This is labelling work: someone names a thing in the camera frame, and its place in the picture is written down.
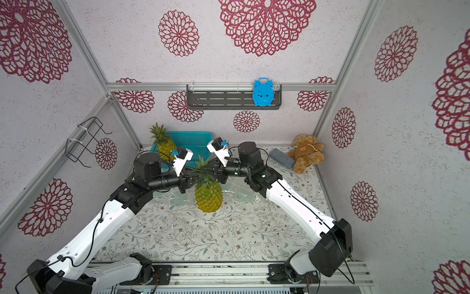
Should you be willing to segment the zip-top bag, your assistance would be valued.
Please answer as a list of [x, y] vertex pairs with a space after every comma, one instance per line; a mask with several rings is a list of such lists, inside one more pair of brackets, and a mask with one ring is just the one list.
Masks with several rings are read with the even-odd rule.
[[222, 184], [222, 192], [224, 197], [244, 203], [258, 203], [266, 200], [259, 192], [254, 192], [240, 177], [229, 177], [227, 182]]
[[178, 188], [165, 189], [163, 191], [154, 191], [153, 197], [159, 203], [170, 206], [192, 206], [196, 204], [194, 189], [186, 190], [182, 193]]

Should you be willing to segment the greenish pineapple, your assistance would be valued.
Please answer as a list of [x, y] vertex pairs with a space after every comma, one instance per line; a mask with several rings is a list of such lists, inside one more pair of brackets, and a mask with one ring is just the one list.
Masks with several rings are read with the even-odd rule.
[[[198, 157], [197, 167], [199, 169], [209, 164], [209, 159]], [[195, 201], [199, 210], [203, 213], [214, 213], [219, 210], [223, 202], [223, 192], [220, 183], [214, 181], [211, 176], [201, 173], [200, 178], [196, 178]]]

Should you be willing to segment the yellow pineapple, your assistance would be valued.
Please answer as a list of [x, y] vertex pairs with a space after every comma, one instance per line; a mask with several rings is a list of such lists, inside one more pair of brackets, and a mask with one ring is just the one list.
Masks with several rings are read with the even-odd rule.
[[167, 129], [164, 125], [159, 126], [158, 123], [155, 123], [150, 128], [152, 137], [154, 139], [154, 144], [157, 145], [158, 152], [166, 155], [166, 158], [169, 160], [174, 160], [175, 156], [173, 151], [176, 151], [177, 147], [171, 137], [167, 134]]

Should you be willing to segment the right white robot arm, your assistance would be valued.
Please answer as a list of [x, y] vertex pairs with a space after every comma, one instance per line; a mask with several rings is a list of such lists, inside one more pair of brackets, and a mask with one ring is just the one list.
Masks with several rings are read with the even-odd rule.
[[204, 172], [220, 183], [230, 176], [243, 177], [254, 192], [283, 209], [314, 242], [313, 248], [295, 252], [270, 281], [297, 284], [313, 271], [331, 277], [346, 263], [353, 251], [351, 225], [344, 219], [327, 216], [306, 201], [278, 171], [267, 165], [256, 143], [241, 143], [237, 158], [230, 156], [229, 144], [221, 138], [210, 141], [207, 149], [217, 159], [205, 165]]

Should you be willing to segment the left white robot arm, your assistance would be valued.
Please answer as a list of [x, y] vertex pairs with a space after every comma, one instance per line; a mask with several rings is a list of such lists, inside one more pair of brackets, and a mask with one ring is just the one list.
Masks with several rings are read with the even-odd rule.
[[155, 279], [153, 263], [140, 253], [95, 269], [88, 265], [102, 246], [153, 199], [155, 191], [195, 185], [186, 163], [189, 149], [172, 151], [167, 162], [158, 153], [145, 152], [134, 160], [133, 172], [105, 201], [98, 215], [66, 246], [47, 260], [35, 260], [27, 269], [39, 294], [96, 294], [122, 283], [147, 284]]

